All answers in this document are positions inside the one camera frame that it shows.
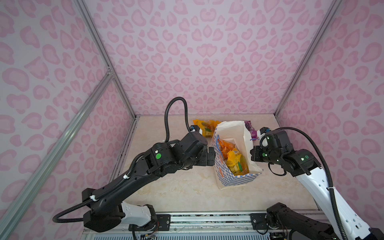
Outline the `purple grape candy bag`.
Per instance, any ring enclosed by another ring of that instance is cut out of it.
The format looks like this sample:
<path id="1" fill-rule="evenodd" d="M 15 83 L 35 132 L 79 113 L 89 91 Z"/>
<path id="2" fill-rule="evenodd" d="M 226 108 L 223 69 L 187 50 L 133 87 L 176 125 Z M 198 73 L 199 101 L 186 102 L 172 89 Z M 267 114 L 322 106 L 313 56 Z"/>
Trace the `purple grape candy bag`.
<path id="1" fill-rule="evenodd" d="M 259 134 L 258 134 L 258 131 L 252 126 L 252 123 L 251 121 L 245 121 L 245 126 L 246 126 L 246 129 L 250 132 L 251 134 L 251 140 L 252 141 L 255 141 L 259 138 Z"/>

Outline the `orange corn chip packet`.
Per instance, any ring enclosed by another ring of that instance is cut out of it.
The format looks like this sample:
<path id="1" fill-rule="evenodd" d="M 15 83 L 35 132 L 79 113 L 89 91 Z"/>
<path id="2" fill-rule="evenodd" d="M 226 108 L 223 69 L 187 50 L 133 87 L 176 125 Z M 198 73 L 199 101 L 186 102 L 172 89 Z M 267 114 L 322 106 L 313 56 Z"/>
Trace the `orange corn chip packet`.
<path id="1" fill-rule="evenodd" d="M 227 153 L 229 153 L 230 151 L 232 151 L 236 147 L 235 144 L 230 143 L 230 142 L 225 141 L 225 140 L 221 140 L 221 139 L 219 139 L 219 145 L 220 145 L 220 150 L 221 150 L 223 155 L 226 155 Z"/>

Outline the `yellow mango candy bag front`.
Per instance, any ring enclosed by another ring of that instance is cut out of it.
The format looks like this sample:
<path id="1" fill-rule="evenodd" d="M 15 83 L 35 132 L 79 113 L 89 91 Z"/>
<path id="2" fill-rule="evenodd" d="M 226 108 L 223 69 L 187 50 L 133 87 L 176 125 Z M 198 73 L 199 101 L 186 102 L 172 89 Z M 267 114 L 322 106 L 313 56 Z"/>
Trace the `yellow mango candy bag front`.
<path id="1" fill-rule="evenodd" d="M 244 176 L 249 173 L 249 168 L 245 157 L 237 148 L 227 153 L 226 165 L 235 176 Z"/>

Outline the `white paper bag blue handles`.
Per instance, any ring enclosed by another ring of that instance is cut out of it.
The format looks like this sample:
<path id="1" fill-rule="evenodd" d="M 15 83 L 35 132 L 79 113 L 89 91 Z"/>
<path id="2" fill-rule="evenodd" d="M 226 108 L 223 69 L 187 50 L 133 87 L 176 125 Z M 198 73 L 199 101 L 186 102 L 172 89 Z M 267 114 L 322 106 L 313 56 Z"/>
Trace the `white paper bag blue handles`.
<path id="1" fill-rule="evenodd" d="M 244 121 L 218 124 L 210 146 L 216 153 L 214 168 L 220 190 L 246 185 L 264 171 L 251 161 L 253 139 Z"/>

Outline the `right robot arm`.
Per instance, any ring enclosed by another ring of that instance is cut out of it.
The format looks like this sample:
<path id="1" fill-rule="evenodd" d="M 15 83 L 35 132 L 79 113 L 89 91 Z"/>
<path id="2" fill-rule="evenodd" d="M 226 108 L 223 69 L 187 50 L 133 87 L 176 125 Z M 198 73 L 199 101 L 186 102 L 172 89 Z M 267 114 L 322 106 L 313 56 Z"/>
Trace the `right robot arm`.
<path id="1" fill-rule="evenodd" d="M 295 150 L 287 131 L 304 136 L 315 152 Z M 311 194 L 329 223 L 322 223 L 301 215 L 282 203 L 267 209 L 266 222 L 271 229 L 286 227 L 292 236 L 300 233 L 311 240 L 382 240 L 384 233 L 370 227 L 350 207 L 334 186 L 332 175 L 324 156 L 314 140 L 305 132 L 282 127 L 275 130 L 263 127 L 258 131 L 259 145 L 251 151 L 253 162 L 278 165 L 282 176 L 290 174 Z"/>

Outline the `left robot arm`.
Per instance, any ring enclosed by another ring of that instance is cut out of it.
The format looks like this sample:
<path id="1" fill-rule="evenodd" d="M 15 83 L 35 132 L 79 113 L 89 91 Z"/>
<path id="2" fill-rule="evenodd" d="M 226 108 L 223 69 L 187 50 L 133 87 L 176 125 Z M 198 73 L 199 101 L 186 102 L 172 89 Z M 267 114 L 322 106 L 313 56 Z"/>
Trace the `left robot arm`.
<path id="1" fill-rule="evenodd" d="M 133 193 L 168 174 L 189 170 L 193 166 L 214 166 L 215 149 L 198 132 L 190 132 L 182 140 L 156 143 L 129 169 L 99 189 L 86 189 L 83 198 L 91 197 L 90 210 L 83 216 L 84 227 L 98 233 L 109 231 L 120 224 L 152 230 L 158 217 L 152 205 L 136 206 L 124 201 Z"/>

